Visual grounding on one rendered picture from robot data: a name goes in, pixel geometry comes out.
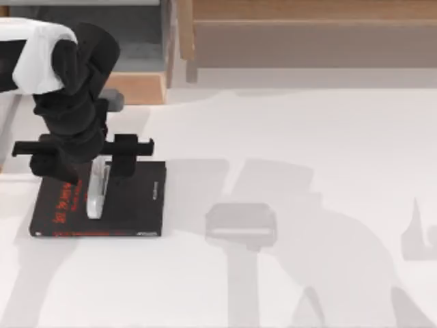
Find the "pale wooden drawer front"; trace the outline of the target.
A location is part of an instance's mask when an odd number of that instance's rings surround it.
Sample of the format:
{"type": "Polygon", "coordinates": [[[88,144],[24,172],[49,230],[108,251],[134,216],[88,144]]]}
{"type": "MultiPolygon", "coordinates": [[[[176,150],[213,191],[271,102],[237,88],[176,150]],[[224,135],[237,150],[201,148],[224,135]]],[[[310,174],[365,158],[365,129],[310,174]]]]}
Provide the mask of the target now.
{"type": "Polygon", "coordinates": [[[167,99],[163,72],[113,72],[105,87],[121,92],[127,105],[163,105],[167,99]]]}

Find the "pale grey rounded box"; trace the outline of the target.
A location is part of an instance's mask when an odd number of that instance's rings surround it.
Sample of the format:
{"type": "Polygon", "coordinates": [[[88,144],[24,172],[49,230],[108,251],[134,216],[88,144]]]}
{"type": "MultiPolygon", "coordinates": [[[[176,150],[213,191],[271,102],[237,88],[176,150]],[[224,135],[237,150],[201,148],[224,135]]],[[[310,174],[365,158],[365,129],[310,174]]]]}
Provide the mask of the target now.
{"type": "Polygon", "coordinates": [[[104,89],[100,98],[108,101],[108,112],[120,112],[124,108],[124,95],[117,89],[104,89]]]}

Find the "wooden cupboard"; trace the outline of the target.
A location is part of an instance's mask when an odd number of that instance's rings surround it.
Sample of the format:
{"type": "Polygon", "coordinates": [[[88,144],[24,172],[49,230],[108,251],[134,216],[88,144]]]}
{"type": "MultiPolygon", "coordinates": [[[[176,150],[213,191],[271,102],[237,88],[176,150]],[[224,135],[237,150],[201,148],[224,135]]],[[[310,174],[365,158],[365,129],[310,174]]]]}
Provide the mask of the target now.
{"type": "Polygon", "coordinates": [[[437,0],[175,0],[181,77],[203,87],[416,84],[437,0]]]}

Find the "white stapler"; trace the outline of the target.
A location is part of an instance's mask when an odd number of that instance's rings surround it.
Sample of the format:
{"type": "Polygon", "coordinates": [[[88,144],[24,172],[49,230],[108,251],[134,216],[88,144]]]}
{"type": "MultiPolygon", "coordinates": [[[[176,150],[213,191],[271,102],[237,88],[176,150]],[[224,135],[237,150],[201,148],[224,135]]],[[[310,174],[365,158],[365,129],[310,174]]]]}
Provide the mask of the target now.
{"type": "Polygon", "coordinates": [[[86,204],[89,219],[97,220],[102,216],[110,170],[111,166],[102,156],[94,159],[91,164],[86,204]]]}

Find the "grey pierced drawer inside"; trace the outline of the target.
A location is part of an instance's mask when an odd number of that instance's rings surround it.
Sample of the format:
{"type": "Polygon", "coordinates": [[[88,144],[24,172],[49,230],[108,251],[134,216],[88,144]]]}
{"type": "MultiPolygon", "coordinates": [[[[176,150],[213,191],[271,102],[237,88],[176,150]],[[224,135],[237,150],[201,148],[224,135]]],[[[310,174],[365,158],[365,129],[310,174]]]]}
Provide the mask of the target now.
{"type": "Polygon", "coordinates": [[[123,5],[115,10],[112,34],[121,47],[118,72],[164,72],[171,29],[171,0],[123,5]]]}

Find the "black book with red lettering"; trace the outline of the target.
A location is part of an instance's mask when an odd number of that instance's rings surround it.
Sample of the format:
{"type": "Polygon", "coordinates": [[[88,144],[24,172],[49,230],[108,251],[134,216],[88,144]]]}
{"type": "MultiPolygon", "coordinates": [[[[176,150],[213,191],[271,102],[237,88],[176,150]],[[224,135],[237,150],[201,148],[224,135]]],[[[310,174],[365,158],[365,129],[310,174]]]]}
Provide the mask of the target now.
{"type": "Polygon", "coordinates": [[[90,164],[77,166],[79,181],[68,184],[43,178],[29,233],[34,237],[160,236],[165,179],[163,161],[139,162],[134,176],[111,180],[102,216],[87,216],[90,164]]]}

